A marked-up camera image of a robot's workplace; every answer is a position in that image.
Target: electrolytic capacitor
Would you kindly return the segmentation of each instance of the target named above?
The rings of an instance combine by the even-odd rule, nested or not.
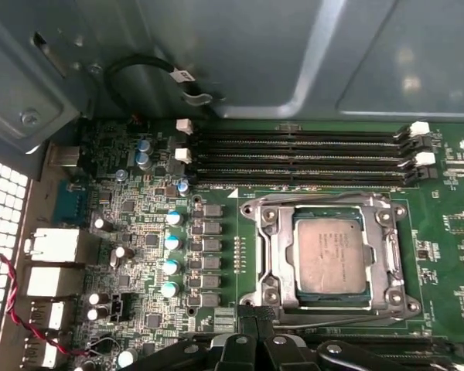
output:
[[[182,197],[186,197],[191,192],[191,187],[189,187],[189,183],[186,180],[182,180],[177,183],[177,191]]]
[[[149,161],[149,156],[144,152],[139,152],[136,155],[136,164],[141,170],[148,170],[152,167],[152,162]]]
[[[110,302],[110,295],[107,293],[91,294],[87,299],[91,305],[107,304]]]
[[[127,172],[127,170],[124,170],[122,168],[120,168],[119,170],[115,172],[115,180],[117,180],[117,182],[123,182],[128,177],[129,177],[129,173]]]
[[[76,367],[74,371],[98,371],[99,368],[93,361],[86,361],[81,366]]]
[[[153,153],[152,143],[146,139],[142,139],[138,142],[138,151],[147,153],[150,155]]]
[[[132,363],[136,362],[137,360],[138,360],[138,352],[133,348],[129,348],[121,352],[121,354],[118,355],[117,363],[119,367],[123,369],[124,367],[130,366]]]
[[[115,256],[119,259],[125,257],[127,259],[132,259],[135,253],[133,249],[129,249],[128,247],[119,246],[115,249]]]
[[[178,211],[174,210],[167,214],[166,221],[170,226],[180,226],[183,223],[184,218]]]
[[[94,221],[94,227],[98,230],[104,230],[105,232],[112,232],[114,230],[114,224],[103,218],[97,218]]]
[[[90,321],[97,321],[98,319],[103,319],[106,317],[108,317],[108,309],[105,307],[93,308],[87,312],[87,319]]]
[[[173,274],[177,274],[179,272],[180,266],[177,260],[168,259],[165,263],[163,263],[162,271],[167,276],[171,276]]]
[[[164,298],[173,298],[179,293],[179,285],[175,282],[165,282],[160,292]]]
[[[168,236],[165,238],[165,241],[163,241],[163,246],[167,250],[177,250],[180,248],[180,240],[176,236]]]

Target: cpu load plate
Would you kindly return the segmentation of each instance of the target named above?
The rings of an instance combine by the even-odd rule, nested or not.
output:
[[[256,224],[258,281],[242,305],[277,328],[391,325],[421,304],[405,293],[396,222],[407,210],[369,192],[271,194],[241,206]]]

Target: integrated circuit chip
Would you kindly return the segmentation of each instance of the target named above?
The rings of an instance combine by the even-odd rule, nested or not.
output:
[[[188,296],[187,305],[190,307],[199,307],[201,306],[201,296]]]
[[[190,249],[194,252],[203,251],[203,245],[201,243],[191,243]]]
[[[110,205],[111,201],[111,192],[110,191],[101,191],[99,196],[100,205]]]
[[[132,200],[125,201],[122,203],[122,212],[123,213],[132,213],[135,208],[135,202]]]
[[[131,278],[129,276],[118,276],[118,286],[126,288],[129,285]]]
[[[158,328],[162,323],[162,317],[156,314],[149,314],[145,315],[145,327],[146,328]]]
[[[201,287],[201,278],[190,278],[188,285],[190,288],[199,288]]]
[[[202,260],[189,260],[189,269],[201,269]]]
[[[165,196],[172,198],[177,197],[177,187],[175,187],[174,185],[169,185],[165,187]]]
[[[155,168],[154,175],[158,176],[158,177],[161,177],[161,176],[165,176],[166,173],[167,173],[167,171],[165,170],[165,168],[163,168],[162,166],[157,166]]]
[[[145,238],[146,246],[157,246],[159,243],[159,237],[156,234],[147,234]]]
[[[363,235],[356,220],[298,220],[294,236],[301,292],[359,294],[366,290]]]
[[[143,356],[150,356],[155,352],[155,343],[146,342],[142,345],[142,354]]]

